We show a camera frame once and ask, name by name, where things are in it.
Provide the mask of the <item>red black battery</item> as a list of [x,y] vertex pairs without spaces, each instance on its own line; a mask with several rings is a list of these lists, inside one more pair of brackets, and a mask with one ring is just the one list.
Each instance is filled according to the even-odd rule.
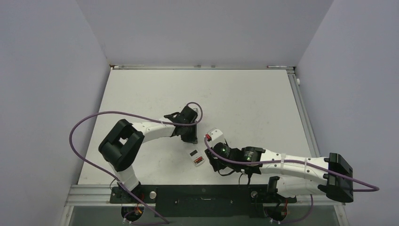
[[195,165],[199,165],[199,164],[201,164],[203,161],[204,161],[203,159],[202,159],[201,161],[197,161],[197,162],[194,161],[194,164],[195,164]]

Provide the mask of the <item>white red remote control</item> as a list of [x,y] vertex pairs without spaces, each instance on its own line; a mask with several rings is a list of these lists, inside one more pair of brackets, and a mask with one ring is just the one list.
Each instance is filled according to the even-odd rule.
[[195,164],[194,164],[195,167],[198,167],[198,166],[202,165],[202,164],[205,162],[204,157],[203,157],[203,156],[201,155],[201,153],[198,152],[197,150],[189,151],[188,154],[189,154],[189,156],[190,156],[191,161],[193,162],[193,164],[194,164],[194,160],[197,159],[197,158],[202,158],[202,159],[204,160],[204,161],[203,161],[201,164],[199,164],[199,165],[195,165]]

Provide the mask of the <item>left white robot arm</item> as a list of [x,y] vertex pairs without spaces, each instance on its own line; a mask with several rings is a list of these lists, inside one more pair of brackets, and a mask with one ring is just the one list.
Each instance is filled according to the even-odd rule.
[[136,202],[140,197],[139,179],[132,166],[142,144],[164,137],[180,137],[185,143],[197,144],[198,110],[185,106],[180,112],[146,122],[116,122],[98,147],[99,153],[112,167],[124,185],[122,197]]

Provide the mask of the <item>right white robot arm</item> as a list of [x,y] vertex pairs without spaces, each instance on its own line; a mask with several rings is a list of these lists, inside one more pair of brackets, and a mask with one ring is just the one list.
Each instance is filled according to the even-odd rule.
[[219,142],[205,143],[205,153],[214,171],[230,168],[251,177],[253,174],[269,176],[267,198],[273,202],[282,197],[322,195],[343,203],[354,201],[353,169],[338,153],[328,157],[298,157],[275,153],[259,147],[231,148]]

